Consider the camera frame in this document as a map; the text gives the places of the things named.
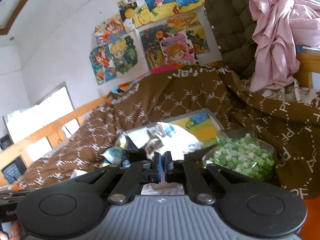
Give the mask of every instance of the silver bolt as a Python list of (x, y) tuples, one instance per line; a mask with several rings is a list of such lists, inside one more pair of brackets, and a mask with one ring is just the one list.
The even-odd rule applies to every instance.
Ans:
[(112, 200), (113, 202), (116, 202), (116, 203), (121, 203), (121, 202), (125, 201), (125, 195), (123, 195), (123, 194), (113, 194), (110, 197), (110, 200)]
[(198, 195), (197, 199), (201, 202), (210, 202), (213, 200), (213, 197), (206, 193), (201, 193)]

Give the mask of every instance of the wooden bed frame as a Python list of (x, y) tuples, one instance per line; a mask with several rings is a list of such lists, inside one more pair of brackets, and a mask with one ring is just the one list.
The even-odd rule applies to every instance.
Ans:
[[(312, 72), (320, 73), (320, 54), (297, 54), (297, 59), (300, 61), (300, 69), (294, 75), (298, 80), (299, 85), (302, 87), (312, 88)], [(222, 61), (212, 62), (207, 65), (221, 67), (223, 66)], [(83, 123), (82, 115), (90, 112), (92, 109), (96, 108), (100, 104), (104, 103), (106, 97), (101, 97), (97, 100), (94, 100), (90, 103), (87, 103), (77, 109), (75, 109), (70, 114), (65, 115), (64, 117), (50, 123), (49, 125), (41, 128), (35, 133), (31, 134), (24, 140), (12, 145), (5, 151), (0, 153), (0, 186), (8, 185), (8, 182), (5, 180), (1, 170), (13, 162), (18, 157), (21, 157), (23, 162), (27, 167), (33, 163), (30, 159), (26, 149), (36, 143), (43, 137), (47, 137), (52, 148), (59, 145), (62, 141), (66, 139), (64, 132), (61, 129), (61, 126), (67, 122), (76, 119), (79, 124)]]

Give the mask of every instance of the blond-haired character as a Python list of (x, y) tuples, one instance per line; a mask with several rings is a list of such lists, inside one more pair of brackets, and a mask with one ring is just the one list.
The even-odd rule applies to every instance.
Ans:
[(174, 43), (167, 48), (169, 63), (188, 64), (190, 61), (184, 59), (187, 53), (186, 47), (180, 43)]
[(127, 49), (127, 43), (125, 40), (119, 41), (110, 47), (110, 52), (113, 56), (113, 62), (117, 72), (124, 73), (127, 72), (126, 67), (128, 61), (124, 58), (125, 51)]

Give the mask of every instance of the dark puffer jacket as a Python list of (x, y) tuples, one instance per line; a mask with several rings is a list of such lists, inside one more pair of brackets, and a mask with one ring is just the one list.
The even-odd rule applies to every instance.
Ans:
[(249, 0), (205, 0), (204, 7), (224, 63), (240, 78), (250, 78), (257, 44)]

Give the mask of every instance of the pink cloth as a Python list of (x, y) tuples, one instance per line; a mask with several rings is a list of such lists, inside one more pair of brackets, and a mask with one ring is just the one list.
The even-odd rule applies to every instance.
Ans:
[(250, 91), (280, 89), (299, 70), (296, 45), (320, 47), (320, 5), (312, 0), (250, 0), (258, 44)]

